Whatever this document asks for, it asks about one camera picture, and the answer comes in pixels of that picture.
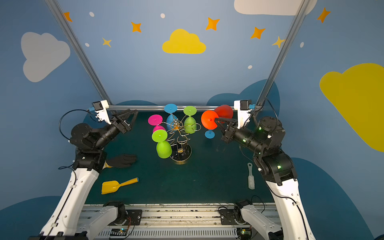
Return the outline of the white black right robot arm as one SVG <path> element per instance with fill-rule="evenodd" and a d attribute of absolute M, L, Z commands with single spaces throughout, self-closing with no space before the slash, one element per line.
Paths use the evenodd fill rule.
<path fill-rule="evenodd" d="M 236 203 L 239 220 L 250 224 L 265 240 L 313 240 L 299 192 L 298 174 L 292 159 L 282 150 L 286 131 L 275 117 L 260 119 L 255 131 L 238 128 L 234 119 L 217 118 L 225 143 L 233 141 L 253 153 L 253 161 L 273 195 L 281 224 L 275 224 L 250 201 Z"/>

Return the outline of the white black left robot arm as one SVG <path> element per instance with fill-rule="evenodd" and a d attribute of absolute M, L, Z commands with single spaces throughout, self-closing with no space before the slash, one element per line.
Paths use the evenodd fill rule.
<path fill-rule="evenodd" d="M 30 240 L 93 240 L 110 224 L 124 226 L 130 223 L 125 205 L 111 202 L 104 204 L 95 216 L 78 227 L 85 201 L 102 170 L 128 168 L 137 161 L 137 156 L 130 154 L 107 159 L 104 149 L 116 136 L 132 130 L 138 113 L 128 109 L 115 114 L 111 123 L 99 129 L 85 123 L 72 129 L 69 141 L 77 149 L 75 161 L 69 167 L 69 183 L 50 219 L 37 236 L 29 237 Z"/>

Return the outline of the red wine glass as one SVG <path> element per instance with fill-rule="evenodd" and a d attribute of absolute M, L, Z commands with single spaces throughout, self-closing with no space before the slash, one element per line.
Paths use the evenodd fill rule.
<path fill-rule="evenodd" d="M 207 130 L 214 130 L 217 128 L 215 122 L 218 118 L 231 119 L 234 115 L 233 109 L 228 105 L 221 105 L 213 111 L 207 110 L 201 116 L 201 122 Z"/>

